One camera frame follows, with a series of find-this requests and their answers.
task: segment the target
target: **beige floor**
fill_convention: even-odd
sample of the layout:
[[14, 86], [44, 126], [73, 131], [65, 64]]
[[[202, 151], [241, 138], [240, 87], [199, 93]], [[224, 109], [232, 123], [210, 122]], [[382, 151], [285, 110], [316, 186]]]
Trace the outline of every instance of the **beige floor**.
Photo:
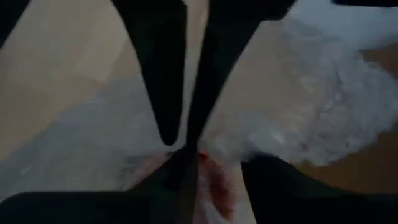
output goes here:
[[[206, 13], [202, 9], [199, 1], [193, 1], [190, 7], [188, 45], [196, 47], [188, 48], [188, 73], [195, 70], [198, 58], [202, 30], [193, 27], [203, 26]], [[369, 56], [378, 60], [392, 58], [390, 54], [376, 52]], [[35, 0], [0, 51], [0, 74], [0, 159], [5, 159], [65, 108], [87, 99], [115, 78], [138, 75], [139, 66], [123, 24], [108, 0]], [[362, 155], [367, 151], [344, 160], [349, 162], [302, 170], [350, 190], [398, 192], [394, 173], [386, 173], [387, 169], [379, 166], [385, 158], [389, 164], [398, 164], [398, 155], [393, 152], [397, 143], [388, 144], [390, 149], [373, 149], [365, 159]], [[334, 179], [335, 173], [345, 175]]]

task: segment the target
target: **floor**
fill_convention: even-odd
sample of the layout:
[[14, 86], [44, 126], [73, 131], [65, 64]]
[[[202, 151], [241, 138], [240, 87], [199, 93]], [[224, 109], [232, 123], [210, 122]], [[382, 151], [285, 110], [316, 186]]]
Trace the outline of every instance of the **floor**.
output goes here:
[[[188, 73], [195, 70], [202, 32], [192, 27], [203, 26], [206, 17], [197, 10], [200, 6], [190, 7], [188, 44], [196, 47], [189, 49]], [[398, 74], [396, 45], [364, 55]], [[36, 0], [0, 52], [0, 74], [5, 74], [0, 76], [0, 160], [6, 160], [64, 109], [88, 99], [111, 80], [138, 75], [139, 66], [108, 0]], [[377, 146], [330, 166], [298, 168], [348, 190], [398, 192], [393, 172], [398, 169], [397, 139], [397, 133], [384, 133]]]

